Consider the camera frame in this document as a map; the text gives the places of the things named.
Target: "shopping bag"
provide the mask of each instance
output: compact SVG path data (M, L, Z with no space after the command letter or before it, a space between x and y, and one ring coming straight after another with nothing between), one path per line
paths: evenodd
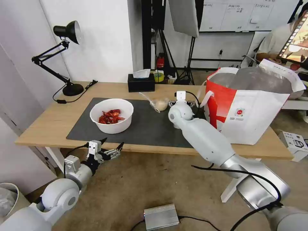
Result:
M220 68L205 82L200 107L207 121L231 143L250 145L260 139L290 94L305 89L295 72L265 59L258 67Z

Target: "gray mat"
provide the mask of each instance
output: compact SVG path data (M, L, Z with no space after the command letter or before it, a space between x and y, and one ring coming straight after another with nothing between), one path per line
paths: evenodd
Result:
M175 129L169 121L169 110L167 109L161 113L157 113L146 100L128 99L134 106L132 123L128 129L118 134L101 132L90 119L90 111L95 104L105 99L92 99L66 137L67 139L91 141L108 137L107 142L109 143L125 142L126 144L192 148L183 137L182 131Z

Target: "trash bin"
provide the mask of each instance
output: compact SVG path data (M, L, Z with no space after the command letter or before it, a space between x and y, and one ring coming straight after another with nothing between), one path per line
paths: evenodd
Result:
M10 212L4 217L0 218L0 224L3 223L6 219L8 219L12 214L14 214L16 211L28 207L30 205L30 202L25 198L25 196L19 191L18 187L12 183L0 183L1 188L8 189L10 191L13 191L17 193L17 199L15 201L15 204L13 208L10 210Z

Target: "tissue box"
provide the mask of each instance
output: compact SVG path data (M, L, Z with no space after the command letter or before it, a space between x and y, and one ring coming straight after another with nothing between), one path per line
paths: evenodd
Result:
M279 138L294 156L292 161L299 162L308 155L308 146L301 135L281 132Z
M133 77L133 74L129 74L127 84L128 92L155 91L155 79L153 74L143 79L136 79Z

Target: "lamp shade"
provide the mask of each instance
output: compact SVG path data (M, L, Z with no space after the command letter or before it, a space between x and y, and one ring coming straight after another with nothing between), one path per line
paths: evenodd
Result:
M69 38L74 43L81 43L81 31L77 21L70 22L65 26L54 26L54 33L59 37Z

